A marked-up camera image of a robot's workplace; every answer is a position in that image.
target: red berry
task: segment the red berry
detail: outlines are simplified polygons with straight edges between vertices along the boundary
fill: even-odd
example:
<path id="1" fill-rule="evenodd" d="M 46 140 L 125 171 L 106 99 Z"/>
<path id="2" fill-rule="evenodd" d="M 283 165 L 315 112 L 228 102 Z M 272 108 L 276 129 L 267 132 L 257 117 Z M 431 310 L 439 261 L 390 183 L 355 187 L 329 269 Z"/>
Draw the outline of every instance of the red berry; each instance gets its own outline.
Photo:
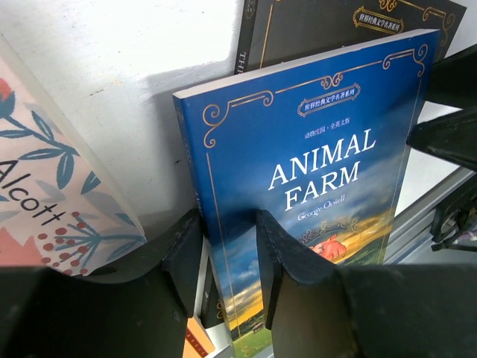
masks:
<path id="1" fill-rule="evenodd" d="M 66 230 L 64 227 L 60 227 L 59 229 L 56 229 L 56 230 L 55 230 L 55 233 L 56 233 L 57 235 L 64 235 L 64 234 L 66 233 L 66 231 L 67 231 L 67 230 Z"/>

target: red flower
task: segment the red flower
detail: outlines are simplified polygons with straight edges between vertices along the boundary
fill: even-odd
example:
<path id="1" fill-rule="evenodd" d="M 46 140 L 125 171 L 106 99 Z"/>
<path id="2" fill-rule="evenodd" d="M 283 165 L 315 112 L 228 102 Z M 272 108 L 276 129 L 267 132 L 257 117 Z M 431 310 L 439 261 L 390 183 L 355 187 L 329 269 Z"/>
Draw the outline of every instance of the red flower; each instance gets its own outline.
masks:
<path id="1" fill-rule="evenodd" d="M 3 78 L 0 78 L 0 96 L 1 101 L 5 102 L 12 94 L 12 89 L 8 86 L 8 83 Z"/>
<path id="2" fill-rule="evenodd" d="M 15 109 L 15 93 L 8 83 L 0 78 L 0 118 L 7 118 Z"/>

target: animal farm book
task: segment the animal farm book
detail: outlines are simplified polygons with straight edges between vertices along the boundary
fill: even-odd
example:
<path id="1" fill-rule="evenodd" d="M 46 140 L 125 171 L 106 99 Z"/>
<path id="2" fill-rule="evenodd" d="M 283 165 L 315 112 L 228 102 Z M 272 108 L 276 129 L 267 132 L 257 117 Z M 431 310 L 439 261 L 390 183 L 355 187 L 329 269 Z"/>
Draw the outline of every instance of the animal farm book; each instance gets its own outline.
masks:
<path id="1" fill-rule="evenodd" d="M 245 0 L 235 73 L 417 28 L 440 29 L 440 60 L 465 11 L 449 0 Z"/>
<path id="2" fill-rule="evenodd" d="M 95 162 L 0 37 L 0 266 L 89 274 L 146 242 Z"/>
<path id="3" fill-rule="evenodd" d="M 256 210 L 334 263 L 382 261 L 438 41 L 411 31 L 174 94 L 237 357 L 271 343 Z"/>

